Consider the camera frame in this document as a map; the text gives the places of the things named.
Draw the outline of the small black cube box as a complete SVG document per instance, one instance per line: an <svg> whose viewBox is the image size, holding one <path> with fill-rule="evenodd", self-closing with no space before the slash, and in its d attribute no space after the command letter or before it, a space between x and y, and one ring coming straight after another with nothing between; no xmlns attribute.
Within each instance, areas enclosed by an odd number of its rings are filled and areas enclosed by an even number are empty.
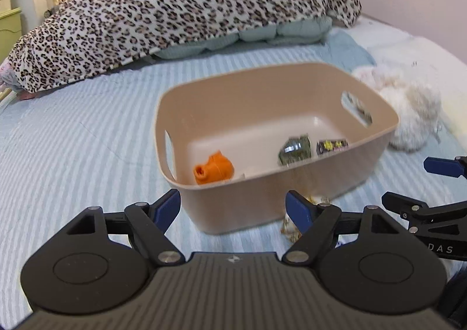
<svg viewBox="0 0 467 330"><path fill-rule="evenodd" d="M326 139L317 142L316 152L317 155L328 154L337 150L342 150L348 147L346 139Z"/></svg>

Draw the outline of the orange knitted sock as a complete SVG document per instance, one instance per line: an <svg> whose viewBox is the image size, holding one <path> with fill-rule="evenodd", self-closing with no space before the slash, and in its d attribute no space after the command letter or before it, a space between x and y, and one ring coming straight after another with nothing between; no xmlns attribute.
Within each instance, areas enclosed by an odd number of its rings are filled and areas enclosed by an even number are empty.
<svg viewBox="0 0 467 330"><path fill-rule="evenodd" d="M210 155L204 164L196 165L193 175L197 185L230 180L234 176L234 166L221 151L217 151Z"/></svg>

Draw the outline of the floral yellow fabric pouch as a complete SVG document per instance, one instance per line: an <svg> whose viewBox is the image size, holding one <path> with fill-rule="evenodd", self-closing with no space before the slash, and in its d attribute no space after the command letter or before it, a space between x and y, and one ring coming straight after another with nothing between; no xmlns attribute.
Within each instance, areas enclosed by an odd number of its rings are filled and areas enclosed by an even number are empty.
<svg viewBox="0 0 467 330"><path fill-rule="evenodd" d="M307 229L311 226L312 211L311 206L320 204L331 204L331 201L324 196L301 196L290 192L285 198L285 216L282 221L280 233L285 236L291 244L295 243Z"/></svg>

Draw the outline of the white fluffy plush toy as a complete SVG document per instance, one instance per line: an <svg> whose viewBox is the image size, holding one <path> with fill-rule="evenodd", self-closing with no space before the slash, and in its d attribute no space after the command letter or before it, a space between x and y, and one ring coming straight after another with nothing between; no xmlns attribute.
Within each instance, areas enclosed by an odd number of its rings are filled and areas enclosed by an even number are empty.
<svg viewBox="0 0 467 330"><path fill-rule="evenodd" d="M391 67L366 65L351 74L377 92L397 113L399 124L389 141L392 148L415 152L436 133L442 110L438 89Z"/></svg>

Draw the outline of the beige plastic storage basket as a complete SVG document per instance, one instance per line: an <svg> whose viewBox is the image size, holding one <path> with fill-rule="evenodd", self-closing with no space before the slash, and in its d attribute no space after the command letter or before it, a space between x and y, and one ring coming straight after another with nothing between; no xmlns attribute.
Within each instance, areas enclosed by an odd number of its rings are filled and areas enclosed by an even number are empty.
<svg viewBox="0 0 467 330"><path fill-rule="evenodd" d="M399 118L376 92L326 63L245 69L181 84L163 93L154 137L161 175L180 192L197 229L224 234L281 219L285 196L336 198L363 183ZM288 166L278 153L309 136L312 158ZM318 156L317 142L348 147ZM196 165L221 151L230 180L197 185Z"/></svg>

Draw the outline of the white cartoon print pillow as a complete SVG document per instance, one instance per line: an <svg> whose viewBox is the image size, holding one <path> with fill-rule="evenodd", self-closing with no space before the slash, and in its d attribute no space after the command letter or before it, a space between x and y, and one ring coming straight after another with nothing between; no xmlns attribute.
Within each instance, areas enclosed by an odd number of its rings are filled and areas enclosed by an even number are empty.
<svg viewBox="0 0 467 330"><path fill-rule="evenodd" d="M441 93L442 121L466 146L466 65L443 47L372 18L346 31L378 64L422 79Z"/></svg>

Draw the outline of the green quilted duvet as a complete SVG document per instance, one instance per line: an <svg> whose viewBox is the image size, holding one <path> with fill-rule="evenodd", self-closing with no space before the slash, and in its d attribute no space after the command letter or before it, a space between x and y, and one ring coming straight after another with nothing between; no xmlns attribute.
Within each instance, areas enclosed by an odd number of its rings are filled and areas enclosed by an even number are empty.
<svg viewBox="0 0 467 330"><path fill-rule="evenodd" d="M314 44L326 38L332 28L332 19L323 16L298 22L287 22L277 25L267 25L232 33L224 37L205 41L173 45L153 53L153 58L162 60L179 60L199 55L203 52L215 52L238 42L259 43L271 45Z"/></svg>

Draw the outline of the leopard print blanket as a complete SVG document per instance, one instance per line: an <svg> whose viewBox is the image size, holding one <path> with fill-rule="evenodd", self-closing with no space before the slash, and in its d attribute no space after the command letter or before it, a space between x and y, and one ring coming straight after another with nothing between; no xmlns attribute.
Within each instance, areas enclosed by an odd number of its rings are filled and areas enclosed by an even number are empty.
<svg viewBox="0 0 467 330"><path fill-rule="evenodd" d="M1 82L38 93L138 59L186 56L281 25L352 27L360 0L62 0L23 35L1 66Z"/></svg>

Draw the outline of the green plastic storage cabinet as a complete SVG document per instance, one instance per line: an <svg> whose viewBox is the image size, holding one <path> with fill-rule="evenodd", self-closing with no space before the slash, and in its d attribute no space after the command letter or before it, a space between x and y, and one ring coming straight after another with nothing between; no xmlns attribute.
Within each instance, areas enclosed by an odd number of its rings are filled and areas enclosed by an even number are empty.
<svg viewBox="0 0 467 330"><path fill-rule="evenodd" d="M0 62L10 53L11 49L22 36L21 8L1 12L0 15Z"/></svg>

